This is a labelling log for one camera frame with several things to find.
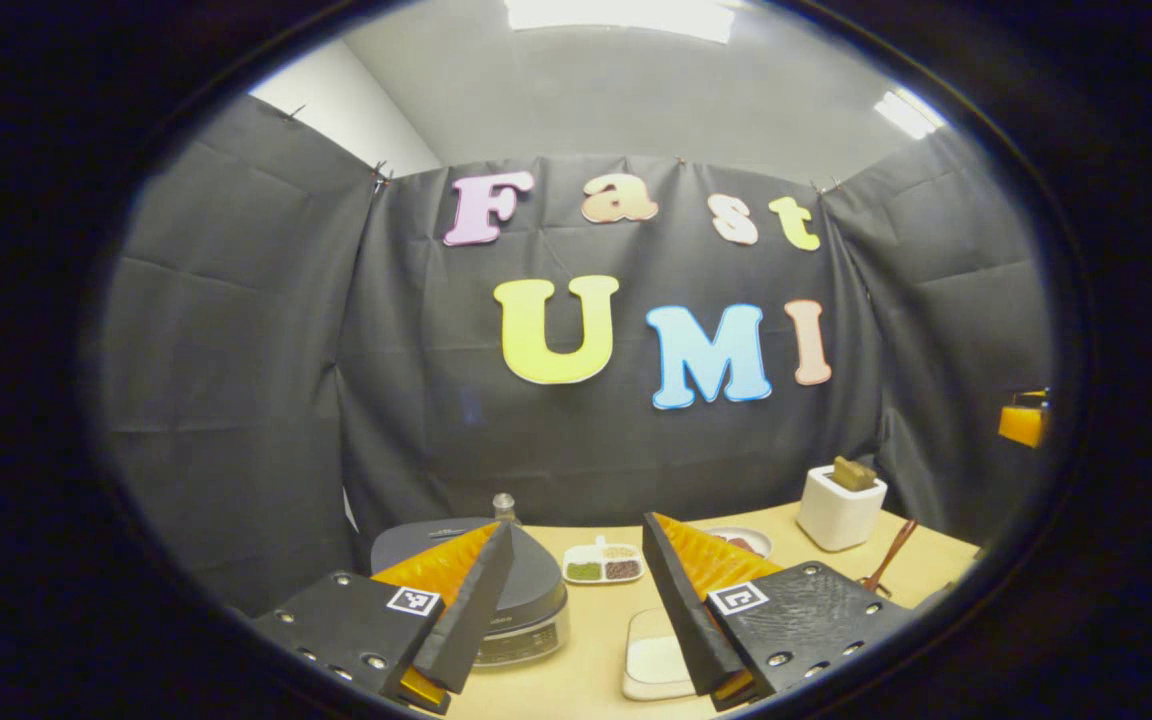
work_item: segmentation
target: black curtain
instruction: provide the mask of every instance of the black curtain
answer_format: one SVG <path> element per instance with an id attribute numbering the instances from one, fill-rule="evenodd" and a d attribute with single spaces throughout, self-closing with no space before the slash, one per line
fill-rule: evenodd
<path id="1" fill-rule="evenodd" d="M 975 543 L 1001 532 L 1046 468 L 998 435 L 1011 391 L 1055 379 L 1051 235 L 1025 209 L 950 128 L 824 195 L 882 332 L 876 463 L 911 516 Z"/>
<path id="2" fill-rule="evenodd" d="M 335 348 L 370 168 L 240 97 L 147 182 L 104 320 L 105 420 L 151 526 L 221 601 L 353 568 Z"/>
<path id="3" fill-rule="evenodd" d="M 535 190 L 485 245 L 447 247 L 462 177 L 526 170 Z M 659 213 L 591 223 L 584 184 L 643 179 Z M 742 199 L 753 245 L 718 236 L 707 198 Z M 794 197 L 818 250 L 768 204 Z M 312 129 L 242 97 L 132 213 L 104 324 L 109 441 L 175 558 L 221 601 L 267 611 L 407 521 L 682 520 L 797 500 L 809 468 L 873 460 L 887 509 L 983 541 L 1034 486 L 1036 452 L 996 435 L 1006 392 L 1051 382 L 1036 263 L 1043 229 L 987 158 L 940 131 L 819 195 L 698 162 L 581 156 L 376 177 Z M 500 346 L 499 283 L 539 278 L 547 341 L 581 346 L 567 283 L 612 275 L 614 346 L 584 382 L 539 386 Z M 786 302 L 823 305 L 832 378 L 795 382 Z M 710 338 L 763 312 L 771 396 L 653 407 L 653 306 Z M 344 516 L 342 487 L 362 532 Z"/>
<path id="4" fill-rule="evenodd" d="M 502 234 L 447 247 L 457 179 L 526 170 Z M 609 173 L 643 179 L 659 213 L 591 223 L 582 187 Z M 707 197 L 740 197 L 758 227 L 753 245 L 718 236 Z M 820 247 L 791 247 L 768 204 L 790 196 L 813 214 Z M 645 510 L 682 520 L 796 500 L 806 470 L 836 454 L 876 450 L 879 336 L 861 275 L 835 232 L 819 222 L 812 188 L 673 159 L 581 156 L 457 165 L 397 179 L 376 199 L 347 302 L 342 376 L 344 482 L 362 533 L 404 521 L 488 514 L 509 492 L 536 524 L 632 524 Z M 612 296 L 614 350 L 584 382 L 517 378 L 500 347 L 497 285 L 540 278 L 558 353 L 582 342 L 574 276 L 620 281 Z M 823 305 L 832 378 L 795 382 L 797 343 L 783 306 Z M 653 306 L 682 305 L 717 333 L 733 304 L 763 311 L 759 341 L 772 395 L 719 395 L 658 410 Z"/>

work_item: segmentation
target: letter u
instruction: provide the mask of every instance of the letter u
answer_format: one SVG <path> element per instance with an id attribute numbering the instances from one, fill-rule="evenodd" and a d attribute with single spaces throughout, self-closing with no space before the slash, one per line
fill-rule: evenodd
<path id="1" fill-rule="evenodd" d="M 588 381 L 612 359 L 612 294 L 621 283 L 608 275 L 581 275 L 567 286 L 581 298 L 585 341 L 575 353 L 553 353 L 545 343 L 545 300 L 554 283 L 540 279 L 500 283 L 500 347 L 503 363 L 525 381 L 561 384 Z"/>

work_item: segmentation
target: brown object in container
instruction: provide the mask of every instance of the brown object in container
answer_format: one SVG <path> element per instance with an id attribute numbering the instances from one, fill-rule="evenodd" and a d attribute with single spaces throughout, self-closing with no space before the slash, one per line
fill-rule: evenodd
<path id="1" fill-rule="evenodd" d="M 628 579 L 639 574 L 639 570 L 637 560 L 616 560 L 608 562 L 604 573 L 607 573 L 607 579 Z"/>
<path id="2" fill-rule="evenodd" d="M 877 477 L 876 471 L 865 468 L 861 462 L 847 460 L 841 455 L 833 458 L 833 475 L 829 479 L 847 491 L 861 492 L 864 488 L 872 488 Z"/>

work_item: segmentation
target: blue letter m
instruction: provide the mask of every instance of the blue letter m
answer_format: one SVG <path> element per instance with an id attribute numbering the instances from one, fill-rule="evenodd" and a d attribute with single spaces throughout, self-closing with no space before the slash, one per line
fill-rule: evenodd
<path id="1" fill-rule="evenodd" d="M 710 342 L 685 306 L 649 310 L 647 324 L 660 336 L 660 391 L 652 396 L 652 406 L 675 410 L 696 401 L 696 393 L 687 387 L 687 370 L 705 402 L 718 397 L 727 367 L 732 369 L 732 381 L 723 391 L 727 400 L 744 402 L 772 395 L 772 382 L 767 382 L 763 373 L 763 350 L 758 346 L 761 319 L 763 311 L 757 306 L 728 306 L 718 324 L 714 341 Z"/>

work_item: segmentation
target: glass bottle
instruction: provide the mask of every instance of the glass bottle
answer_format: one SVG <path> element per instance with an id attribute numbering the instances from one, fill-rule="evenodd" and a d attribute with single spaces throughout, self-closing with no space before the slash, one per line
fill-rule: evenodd
<path id="1" fill-rule="evenodd" d="M 509 493 L 497 493 L 497 497 L 492 498 L 492 507 L 495 510 L 495 520 L 502 523 L 517 523 L 517 515 L 513 511 L 513 495 Z"/>

